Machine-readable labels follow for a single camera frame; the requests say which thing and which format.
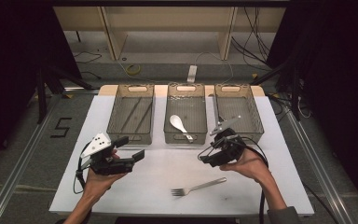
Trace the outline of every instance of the black tape marking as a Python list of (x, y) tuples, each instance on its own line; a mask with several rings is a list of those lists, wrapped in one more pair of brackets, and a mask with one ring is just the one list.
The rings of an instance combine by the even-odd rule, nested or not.
[(66, 137), (66, 134), (69, 131), (69, 127), (60, 127), (61, 120), (63, 120), (63, 119), (72, 119), (72, 118), (60, 118), (58, 120), (58, 123), (56, 125), (55, 130), (65, 130), (65, 133), (62, 134), (62, 135), (52, 135), (50, 138), (63, 138), (63, 137)]

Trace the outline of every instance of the white tag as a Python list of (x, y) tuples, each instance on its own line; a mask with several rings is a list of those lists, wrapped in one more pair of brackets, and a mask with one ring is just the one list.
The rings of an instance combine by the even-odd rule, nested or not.
[(190, 65), (190, 69), (188, 70), (188, 77), (187, 77), (188, 83), (194, 83), (194, 81), (196, 80), (196, 73), (197, 73), (197, 66)]

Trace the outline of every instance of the forearm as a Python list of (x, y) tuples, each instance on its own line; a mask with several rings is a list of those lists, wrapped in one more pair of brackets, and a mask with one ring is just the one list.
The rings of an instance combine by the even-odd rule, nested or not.
[(97, 199), (93, 197), (88, 197), (83, 195), (79, 202), (77, 203), (74, 211), (71, 215), (65, 220), (64, 224), (78, 224), (81, 223), (87, 216), (88, 212), (91, 210), (92, 206), (98, 202)]
[(264, 191), (269, 209), (280, 210), (287, 208), (287, 205), (284, 202), (284, 199), (272, 175), (264, 176), (263, 178), (260, 178), (258, 182)]

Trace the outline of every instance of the transparent plastic bin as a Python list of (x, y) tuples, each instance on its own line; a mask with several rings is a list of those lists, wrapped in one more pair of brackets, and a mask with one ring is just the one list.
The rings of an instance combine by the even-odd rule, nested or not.
[(230, 128), (246, 144), (253, 145), (264, 133), (261, 118), (258, 114), (255, 98), (249, 84), (218, 84), (214, 86), (214, 112), (216, 122), (241, 116)]
[(173, 127), (170, 117), (177, 115), (182, 120), (192, 144), (203, 145), (208, 132), (206, 120), (205, 88), (202, 84), (168, 85), (167, 107), (164, 122), (165, 142), (167, 144), (190, 144), (181, 131)]
[(150, 145), (154, 103), (154, 85), (119, 85), (106, 131), (111, 140), (128, 136), (129, 145)]

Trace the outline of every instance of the plastic spoon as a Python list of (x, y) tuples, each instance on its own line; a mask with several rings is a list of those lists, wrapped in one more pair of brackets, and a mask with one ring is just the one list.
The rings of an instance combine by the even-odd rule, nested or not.
[(171, 125), (173, 125), (173, 127), (182, 131), (182, 133), (186, 136), (187, 140), (190, 143), (193, 143), (193, 137), (191, 137), (190, 134), (187, 134), (187, 131), (186, 131), (185, 127), (183, 126), (182, 120), (177, 115), (172, 115), (170, 117), (170, 122), (171, 122)]

